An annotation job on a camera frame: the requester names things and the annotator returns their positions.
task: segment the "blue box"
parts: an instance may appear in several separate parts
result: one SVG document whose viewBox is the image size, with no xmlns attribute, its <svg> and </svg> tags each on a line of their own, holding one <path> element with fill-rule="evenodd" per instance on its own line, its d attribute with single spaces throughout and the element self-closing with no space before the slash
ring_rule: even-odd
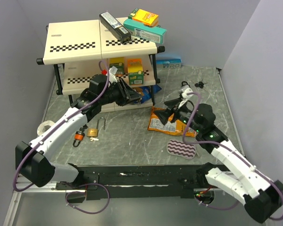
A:
<svg viewBox="0 0 283 226">
<path fill-rule="evenodd" d="M 157 60 L 156 66 L 157 66 L 157 69 L 181 68 L 181 59 Z"/>
<path fill-rule="evenodd" d="M 161 27 L 148 27 L 143 23 L 126 19 L 124 27 L 130 31 L 131 35 L 146 39 L 158 44 L 163 44 L 166 36 L 166 29 Z"/>
</svg>

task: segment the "white tape roll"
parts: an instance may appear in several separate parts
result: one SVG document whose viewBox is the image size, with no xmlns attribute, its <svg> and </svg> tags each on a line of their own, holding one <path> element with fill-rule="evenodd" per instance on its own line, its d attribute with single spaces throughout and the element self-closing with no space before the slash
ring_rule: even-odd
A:
<svg viewBox="0 0 283 226">
<path fill-rule="evenodd" d="M 47 130 L 49 130 L 49 128 L 52 127 L 54 124 L 55 123 L 53 121 L 42 122 L 37 129 L 38 136 L 41 136 L 43 133 L 45 133 Z"/>
</svg>

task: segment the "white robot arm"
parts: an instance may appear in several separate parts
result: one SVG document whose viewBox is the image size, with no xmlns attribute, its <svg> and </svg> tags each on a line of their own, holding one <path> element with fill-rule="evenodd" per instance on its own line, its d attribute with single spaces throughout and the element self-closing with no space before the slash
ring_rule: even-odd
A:
<svg viewBox="0 0 283 226">
<path fill-rule="evenodd" d="M 75 165 L 70 163 L 67 165 L 53 164 L 49 162 L 49 159 L 74 131 L 79 130 L 100 113 L 103 105 L 115 102 L 119 106 L 124 106 L 141 98 L 141 95 L 131 89 L 123 79 L 119 79 L 112 81 L 98 101 L 91 104 L 103 91 L 106 82 L 106 75 L 94 75 L 89 88 L 81 93 L 65 115 L 49 130 L 29 144 L 20 142 L 16 146 L 16 169 L 33 184 L 38 187 L 42 187 L 50 181 L 81 184 L 83 173 L 80 173 Z M 14 189 L 21 191 L 16 187 L 16 180 L 14 179 L 13 183 Z"/>
<path fill-rule="evenodd" d="M 186 103 L 193 94 L 199 96 L 199 100 L 191 111 Z M 187 128 L 183 141 L 193 145 L 199 144 L 235 176 L 233 178 L 217 166 L 206 163 L 198 170 L 199 183 L 221 188 L 241 202 L 247 213 L 259 223 L 263 223 L 283 205 L 283 184 L 279 180 L 274 182 L 266 177 L 240 154 L 228 137 L 214 125 L 216 116 L 212 107 L 200 104 L 200 95 L 191 92 L 187 82 L 182 82 L 180 97 L 166 101 L 165 105 L 167 109 L 154 111 L 162 124 L 165 125 L 171 115 L 171 122 L 180 120 L 185 123 Z M 185 141 L 184 135 L 189 127 L 198 132 L 197 142 Z"/>
</svg>

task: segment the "yellow box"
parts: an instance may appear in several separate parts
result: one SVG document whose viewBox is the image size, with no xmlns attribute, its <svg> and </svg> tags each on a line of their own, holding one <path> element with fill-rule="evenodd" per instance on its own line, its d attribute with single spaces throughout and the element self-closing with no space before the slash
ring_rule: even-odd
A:
<svg viewBox="0 0 283 226">
<path fill-rule="evenodd" d="M 128 59 L 128 73 L 135 73 L 142 70 L 142 59 Z"/>
<path fill-rule="evenodd" d="M 143 9 L 136 8 L 128 16 L 129 19 L 141 22 L 147 26 L 155 27 L 158 25 L 158 15 L 154 13 L 147 12 Z"/>
<path fill-rule="evenodd" d="M 116 58 L 110 58 L 109 60 L 110 64 L 115 64 L 115 63 L 125 63 L 125 59 L 123 57 L 116 57 Z"/>
<path fill-rule="evenodd" d="M 127 65 L 129 85 L 142 85 L 144 80 L 142 59 L 128 59 Z"/>
<path fill-rule="evenodd" d="M 112 66 L 117 68 L 117 72 L 115 75 L 125 74 L 125 59 L 123 57 L 109 59 L 109 68 L 111 68 Z"/>
</svg>

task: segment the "black box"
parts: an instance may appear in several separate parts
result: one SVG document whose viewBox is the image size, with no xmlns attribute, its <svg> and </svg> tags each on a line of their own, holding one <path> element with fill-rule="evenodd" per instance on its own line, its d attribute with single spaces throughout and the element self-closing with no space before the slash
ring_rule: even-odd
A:
<svg viewBox="0 0 283 226">
<path fill-rule="evenodd" d="M 100 22 L 117 38 L 122 44 L 131 41 L 130 32 L 124 28 L 109 12 L 100 14 Z"/>
</svg>

